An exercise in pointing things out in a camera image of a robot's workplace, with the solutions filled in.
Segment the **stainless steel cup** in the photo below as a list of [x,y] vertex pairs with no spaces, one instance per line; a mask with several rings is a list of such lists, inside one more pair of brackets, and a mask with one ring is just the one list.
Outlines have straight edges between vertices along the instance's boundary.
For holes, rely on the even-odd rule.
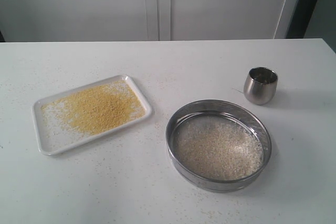
[[264,105],[275,96],[278,75],[266,67],[254,67],[248,72],[244,84],[245,98],[255,104]]

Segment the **round steel mesh sieve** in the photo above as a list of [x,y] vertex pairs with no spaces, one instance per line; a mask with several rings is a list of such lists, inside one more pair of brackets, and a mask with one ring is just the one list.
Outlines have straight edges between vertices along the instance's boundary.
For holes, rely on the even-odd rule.
[[174,168],[191,184],[230,192],[253,183],[267,166],[271,137],[251,112],[222,100],[200,100],[168,121],[166,144]]

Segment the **white cabinet with doors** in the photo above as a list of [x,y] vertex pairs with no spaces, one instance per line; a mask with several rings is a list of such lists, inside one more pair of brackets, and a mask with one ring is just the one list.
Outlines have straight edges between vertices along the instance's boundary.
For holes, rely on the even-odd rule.
[[284,38],[298,0],[1,0],[6,41]]

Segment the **yellow grain pile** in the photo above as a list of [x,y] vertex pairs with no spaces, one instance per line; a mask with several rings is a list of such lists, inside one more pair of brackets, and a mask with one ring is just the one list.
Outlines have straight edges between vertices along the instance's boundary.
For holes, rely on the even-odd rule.
[[174,140],[176,158],[196,175],[237,180],[256,172],[263,161],[261,143],[238,124],[184,125]]

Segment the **yellow fine sifted grains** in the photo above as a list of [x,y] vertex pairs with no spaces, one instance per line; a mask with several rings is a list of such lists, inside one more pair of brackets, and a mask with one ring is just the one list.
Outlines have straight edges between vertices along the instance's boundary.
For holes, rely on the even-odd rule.
[[63,130],[98,135],[145,115],[134,91],[119,80],[73,93],[41,106],[44,121],[52,118]]

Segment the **white rectangular plastic tray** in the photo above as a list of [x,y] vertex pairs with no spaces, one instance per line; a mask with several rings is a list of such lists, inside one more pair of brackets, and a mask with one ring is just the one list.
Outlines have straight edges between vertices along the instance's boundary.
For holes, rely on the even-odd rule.
[[38,149],[58,155],[151,116],[152,106],[126,74],[42,98],[32,106]]

